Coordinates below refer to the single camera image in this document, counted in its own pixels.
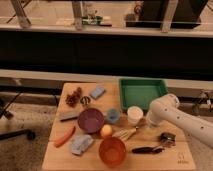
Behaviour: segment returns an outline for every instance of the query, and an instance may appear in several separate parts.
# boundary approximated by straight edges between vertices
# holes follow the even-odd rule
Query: wooden cutting board
[[[51,135],[49,137],[49,143],[47,146],[43,170],[45,171],[81,171],[81,170],[129,170],[129,171],[188,171],[195,170],[195,164],[189,150],[188,144],[185,139],[183,131],[176,126],[164,121],[160,127],[150,128],[146,124],[138,129],[135,135],[125,142],[127,155],[125,161],[116,168],[109,168],[99,158],[98,150],[102,141],[99,135],[93,135],[95,139],[94,144],[81,156],[75,156],[70,153],[69,146],[70,141],[65,143],[60,148],[53,146],[53,141],[58,137],[61,137],[72,126],[76,126],[77,134],[82,134],[83,131],[78,127],[77,121],[60,122],[58,115],[61,112],[68,112],[71,110],[82,111],[83,107],[78,104],[75,108],[69,107],[65,103],[67,94],[72,94],[77,87],[81,87],[83,95],[88,96],[89,92],[93,90],[97,85],[102,85],[106,89],[106,93],[98,100],[91,101],[91,107],[98,108],[106,114],[106,111],[110,108],[120,109],[120,96],[119,86],[117,83],[66,83],[64,85],[59,107],[53,123]],[[120,130],[123,128],[131,128],[128,125],[126,114],[121,114],[119,122],[113,126],[114,130]],[[157,146],[159,145],[159,136],[162,132],[171,132],[176,135],[176,145],[171,148],[166,148],[159,154],[132,154],[131,149],[141,146]]]

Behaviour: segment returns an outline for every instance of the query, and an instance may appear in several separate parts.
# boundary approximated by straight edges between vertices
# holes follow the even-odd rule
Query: paper cup
[[[128,123],[132,126],[136,126],[143,118],[143,110],[138,106],[131,106],[127,110]]]

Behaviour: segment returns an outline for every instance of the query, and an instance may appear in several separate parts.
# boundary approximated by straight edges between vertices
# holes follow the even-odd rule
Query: toy carrot
[[[55,140],[54,146],[57,148],[62,146],[65,142],[67,142],[72,137],[74,133],[75,133],[75,126],[71,130],[69,130],[63,137],[60,137],[59,139]]]

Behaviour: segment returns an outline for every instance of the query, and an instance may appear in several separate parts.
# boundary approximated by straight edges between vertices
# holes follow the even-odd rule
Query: green tray
[[[152,100],[168,93],[165,82],[157,79],[120,79],[119,88],[124,112],[130,106],[148,110]]]

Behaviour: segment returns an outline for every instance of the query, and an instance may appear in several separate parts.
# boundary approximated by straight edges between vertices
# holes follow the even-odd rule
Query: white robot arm
[[[213,148],[213,123],[178,110],[179,104],[173,94],[153,100],[146,116],[147,123],[158,126],[167,120]]]

